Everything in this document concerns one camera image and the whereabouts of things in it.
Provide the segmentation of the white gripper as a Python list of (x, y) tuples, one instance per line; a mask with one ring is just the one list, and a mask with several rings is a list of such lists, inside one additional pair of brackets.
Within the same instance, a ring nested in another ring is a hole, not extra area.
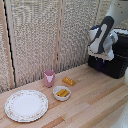
[(93, 53), (91, 50), (88, 50), (88, 54), (94, 56), (95, 58), (100, 58), (108, 61), (111, 61), (114, 58), (113, 50), (110, 50), (109, 52), (103, 52), (101, 54), (96, 54)]

